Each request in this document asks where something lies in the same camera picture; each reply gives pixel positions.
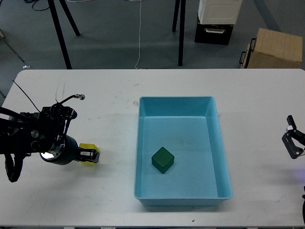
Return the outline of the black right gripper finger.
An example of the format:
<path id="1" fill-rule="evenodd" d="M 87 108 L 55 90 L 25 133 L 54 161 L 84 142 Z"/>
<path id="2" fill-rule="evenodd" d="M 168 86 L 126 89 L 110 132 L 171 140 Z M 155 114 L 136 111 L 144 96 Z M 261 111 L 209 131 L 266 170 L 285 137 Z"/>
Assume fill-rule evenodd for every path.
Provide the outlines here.
<path id="1" fill-rule="evenodd" d="M 297 129 L 292 115 L 289 115 L 286 120 L 288 127 L 282 136 L 282 141 L 290 157 L 292 159 L 297 159 L 298 157 L 302 156 L 305 151 L 305 134 Z M 294 140 L 300 143 L 303 148 L 296 146 Z"/>

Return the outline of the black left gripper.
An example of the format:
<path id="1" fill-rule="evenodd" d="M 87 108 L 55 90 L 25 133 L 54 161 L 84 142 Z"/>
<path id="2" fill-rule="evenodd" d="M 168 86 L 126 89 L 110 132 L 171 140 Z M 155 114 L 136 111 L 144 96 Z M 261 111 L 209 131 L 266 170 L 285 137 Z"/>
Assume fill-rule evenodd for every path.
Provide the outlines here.
<path id="1" fill-rule="evenodd" d="M 77 157 L 77 161 L 98 163 L 100 157 L 99 149 L 78 147 L 74 138 L 66 135 L 60 146 L 53 145 L 47 152 L 40 153 L 42 160 L 57 165 L 66 165 Z"/>

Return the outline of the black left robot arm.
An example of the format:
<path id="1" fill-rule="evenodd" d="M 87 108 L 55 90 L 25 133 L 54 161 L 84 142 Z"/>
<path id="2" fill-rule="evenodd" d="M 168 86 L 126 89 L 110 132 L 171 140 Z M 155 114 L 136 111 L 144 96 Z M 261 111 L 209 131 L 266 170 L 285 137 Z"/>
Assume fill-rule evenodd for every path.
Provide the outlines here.
<path id="1" fill-rule="evenodd" d="M 71 161 L 98 163 L 100 150 L 94 144 L 78 144 L 67 135 L 71 120 L 77 112 L 63 104 L 72 99 L 84 100 L 83 94 L 74 94 L 43 107 L 36 113 L 17 113 L 2 107 L 0 113 L 9 118 L 0 120 L 0 153 L 5 156 L 5 169 L 10 182 L 21 174 L 23 160 L 33 153 L 43 161 L 66 165 Z"/>

